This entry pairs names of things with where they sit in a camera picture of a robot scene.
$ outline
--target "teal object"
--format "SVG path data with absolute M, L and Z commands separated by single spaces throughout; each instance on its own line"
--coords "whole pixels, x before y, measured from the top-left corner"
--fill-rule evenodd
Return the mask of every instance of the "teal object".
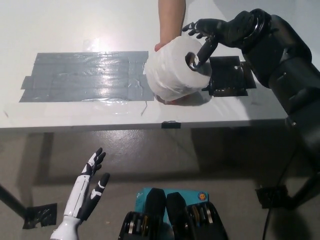
M 140 192 L 137 193 L 136 201 L 135 201 L 135 209 L 134 209 L 135 212 L 142 213 L 144 211 L 146 197 L 151 189 L 152 187 L 145 187 Z M 163 190 L 164 190 L 165 196 L 167 196 L 168 194 L 176 193 L 176 192 L 180 193 L 181 196 L 184 198 L 187 206 L 191 204 L 198 204 L 198 203 L 209 201 L 209 194 L 206 191 L 193 191 L 193 190 L 168 189 L 168 188 L 165 188 Z M 168 214 L 167 214 L 167 209 L 165 210 L 165 213 L 164 213 L 163 222 L 171 226 L 168 218 Z

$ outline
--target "black cable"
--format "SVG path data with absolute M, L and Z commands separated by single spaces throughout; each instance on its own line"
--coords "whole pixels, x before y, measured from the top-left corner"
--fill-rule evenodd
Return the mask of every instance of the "black cable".
M 275 188 L 274 188 L 274 191 L 272 193 L 272 198 L 271 198 L 271 203 L 270 203 L 270 207 L 269 207 L 269 210 L 268 210 L 268 214 L 266 215 L 266 218 L 265 218 L 265 223 L 264 223 L 264 228 L 263 228 L 263 236 L 262 236 L 262 240 L 265 240 L 266 239 L 266 234 L 267 234 L 267 230 L 268 230 L 268 226 L 269 226 L 269 221 L 270 221 L 270 216 L 271 216 L 271 210 L 272 210 L 272 206 L 274 204 L 274 199 L 275 199 L 275 195 L 276 195 L 276 190 L 277 188 L 279 187 L 279 184 L 281 183 L 283 177 L 285 176 L 285 173 L 287 172 L 290 164 L 292 163 L 296 153 L 298 151 L 298 147 L 296 147 L 289 159 L 289 161 L 287 162 L 287 164 L 285 165 L 279 179 L 278 179 L 278 182 L 276 183 L 275 185 Z

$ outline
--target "gray duct tape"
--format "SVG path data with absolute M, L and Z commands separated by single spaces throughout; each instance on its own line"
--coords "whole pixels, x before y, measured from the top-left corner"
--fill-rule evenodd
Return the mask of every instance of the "gray duct tape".
M 147 51 L 38 53 L 20 102 L 153 101 Z

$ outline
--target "concrete floor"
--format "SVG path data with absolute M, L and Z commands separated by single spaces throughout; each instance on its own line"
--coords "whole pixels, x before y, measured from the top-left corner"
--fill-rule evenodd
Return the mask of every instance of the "concrete floor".
M 143 187 L 208 191 L 231 240 L 262 238 L 267 211 L 255 189 L 273 186 L 294 143 L 282 126 L 1 134 L 0 183 L 26 206 L 58 203 L 58 223 L 74 181 L 99 147 L 111 178 L 95 211 L 79 228 L 82 240 L 116 240 Z M 309 176 L 298 154 L 286 184 L 294 193 Z M 320 239 L 320 197 L 296 211 L 275 210 L 267 239 Z M 56 226 L 22 230 L 23 221 L 0 202 L 1 239 L 45 240 Z

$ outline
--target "white robotic hand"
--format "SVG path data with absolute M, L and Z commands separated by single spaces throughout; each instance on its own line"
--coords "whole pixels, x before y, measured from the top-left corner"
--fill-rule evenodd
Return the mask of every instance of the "white robotic hand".
M 51 240 L 78 240 L 78 227 L 88 219 L 95 209 L 108 183 L 110 174 L 103 174 L 97 186 L 88 195 L 91 178 L 101 168 L 106 153 L 99 148 L 86 163 L 82 173 L 77 177 L 66 204 L 63 221 L 51 235 Z

